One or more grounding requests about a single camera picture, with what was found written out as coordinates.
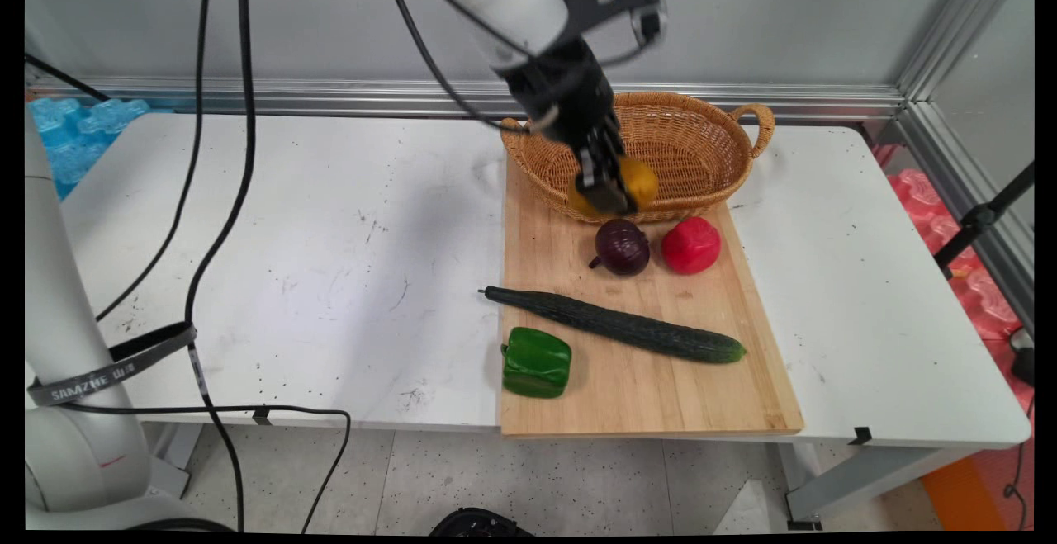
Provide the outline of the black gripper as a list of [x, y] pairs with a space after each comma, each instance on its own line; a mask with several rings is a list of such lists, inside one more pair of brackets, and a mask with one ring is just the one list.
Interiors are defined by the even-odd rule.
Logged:
[[528, 124], [507, 133], [544, 135], [579, 150], [576, 189], [600, 215], [630, 215], [635, 200], [624, 183], [626, 149], [614, 92], [594, 51], [577, 36], [548, 48], [539, 59], [495, 67]]

